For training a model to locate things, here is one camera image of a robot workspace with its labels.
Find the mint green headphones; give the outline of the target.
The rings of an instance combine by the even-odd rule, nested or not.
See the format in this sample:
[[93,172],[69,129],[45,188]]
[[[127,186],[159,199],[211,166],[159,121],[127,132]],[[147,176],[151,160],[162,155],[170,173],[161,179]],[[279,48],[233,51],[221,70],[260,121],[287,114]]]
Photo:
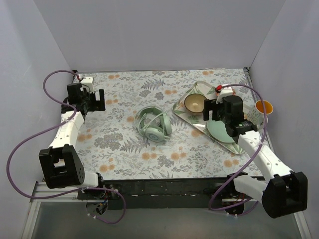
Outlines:
[[169,115],[159,107],[141,109],[134,117],[138,133],[153,142],[163,142],[172,134]]

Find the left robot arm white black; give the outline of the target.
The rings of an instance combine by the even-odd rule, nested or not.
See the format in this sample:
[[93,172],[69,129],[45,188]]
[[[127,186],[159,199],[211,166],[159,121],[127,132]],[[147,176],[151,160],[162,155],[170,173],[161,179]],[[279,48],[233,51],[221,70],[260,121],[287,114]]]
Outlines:
[[104,111],[104,90],[100,89],[99,99],[93,86],[93,78],[85,77],[79,83],[67,85],[68,97],[61,106],[61,123],[53,142],[39,152],[39,160],[45,182],[50,189],[78,187],[88,188],[95,199],[105,196],[106,187],[99,173],[85,171],[75,146],[89,112]]

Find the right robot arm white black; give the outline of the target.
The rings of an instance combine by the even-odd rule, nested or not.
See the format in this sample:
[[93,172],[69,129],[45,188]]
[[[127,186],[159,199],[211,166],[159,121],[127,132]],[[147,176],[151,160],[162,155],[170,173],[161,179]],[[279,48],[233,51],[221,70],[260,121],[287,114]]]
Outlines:
[[212,199],[225,188],[226,194],[237,198],[242,193],[260,202],[271,218],[304,211],[308,204],[308,179],[302,172],[294,172],[263,144],[257,127],[244,118],[243,101],[231,95],[217,100],[205,100],[203,119],[221,121],[227,134],[250,156],[265,181],[259,181],[240,169],[213,194]]

